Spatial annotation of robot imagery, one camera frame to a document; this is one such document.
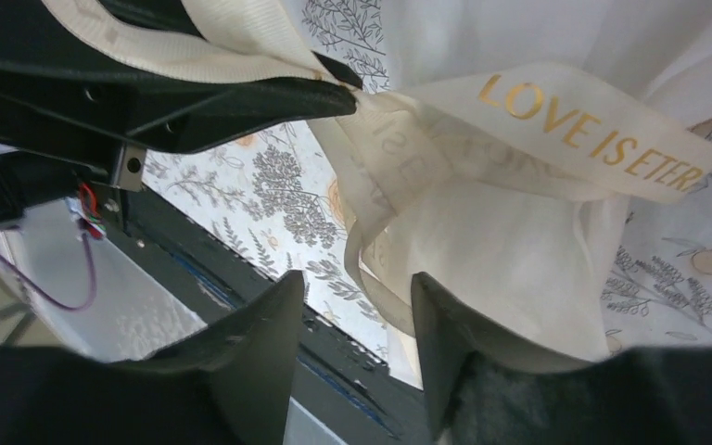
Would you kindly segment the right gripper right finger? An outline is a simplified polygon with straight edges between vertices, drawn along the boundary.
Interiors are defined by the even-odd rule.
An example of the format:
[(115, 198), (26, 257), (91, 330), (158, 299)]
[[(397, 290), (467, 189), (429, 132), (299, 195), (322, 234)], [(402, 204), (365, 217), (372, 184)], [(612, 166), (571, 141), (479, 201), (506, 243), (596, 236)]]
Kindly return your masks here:
[(413, 276), (411, 297), (428, 426), (436, 442), (448, 428), (451, 397), (469, 355), (484, 355), (531, 374), (589, 364), (514, 334), (464, 304), (428, 273)]

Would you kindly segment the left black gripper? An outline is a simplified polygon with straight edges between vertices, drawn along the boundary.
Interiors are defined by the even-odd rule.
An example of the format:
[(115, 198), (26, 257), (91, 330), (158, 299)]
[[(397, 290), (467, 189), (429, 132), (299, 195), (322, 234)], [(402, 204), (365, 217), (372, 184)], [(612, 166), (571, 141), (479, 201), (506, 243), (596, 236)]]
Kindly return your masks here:
[(207, 97), (101, 55), (41, 1), (0, 1), (0, 229), (90, 184), (126, 187), (149, 150), (204, 150), (190, 125)]

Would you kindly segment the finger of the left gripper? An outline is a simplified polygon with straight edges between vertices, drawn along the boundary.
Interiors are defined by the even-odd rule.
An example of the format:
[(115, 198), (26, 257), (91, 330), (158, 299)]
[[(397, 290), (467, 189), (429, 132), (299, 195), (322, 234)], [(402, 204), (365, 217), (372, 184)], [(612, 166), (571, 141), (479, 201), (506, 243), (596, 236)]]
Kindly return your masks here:
[(331, 57), (324, 56), (317, 52), (313, 52), (319, 62), (323, 64), (328, 72), (330, 72), (339, 81), (342, 81), (357, 89), (363, 88), (362, 78), (351, 69), (348, 65), (339, 62)]
[(352, 114), (345, 87), (311, 80), (176, 84), (143, 91), (128, 119), (128, 139), (171, 154), (195, 154), (280, 123)]

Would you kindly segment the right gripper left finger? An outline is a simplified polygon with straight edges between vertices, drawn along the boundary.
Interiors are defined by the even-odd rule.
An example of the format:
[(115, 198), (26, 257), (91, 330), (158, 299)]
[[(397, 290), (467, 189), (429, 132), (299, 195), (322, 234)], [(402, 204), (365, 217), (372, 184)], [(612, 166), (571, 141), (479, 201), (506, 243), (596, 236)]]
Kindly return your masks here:
[(285, 273), (245, 306), (120, 371), (158, 380), (168, 423), (192, 442), (280, 444), (304, 306), (304, 279)]

